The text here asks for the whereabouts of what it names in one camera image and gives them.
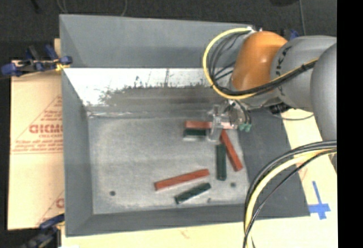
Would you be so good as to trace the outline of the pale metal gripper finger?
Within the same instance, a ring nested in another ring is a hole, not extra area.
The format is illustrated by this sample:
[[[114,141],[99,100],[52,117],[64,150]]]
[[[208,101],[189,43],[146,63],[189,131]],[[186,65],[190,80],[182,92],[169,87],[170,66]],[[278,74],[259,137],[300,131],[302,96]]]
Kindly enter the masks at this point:
[[[212,127],[209,130],[209,141],[218,142],[220,140],[221,133],[223,131],[223,126]]]
[[[212,123],[220,123],[221,122],[221,114],[220,114],[220,106],[215,104],[208,111],[208,118]]]

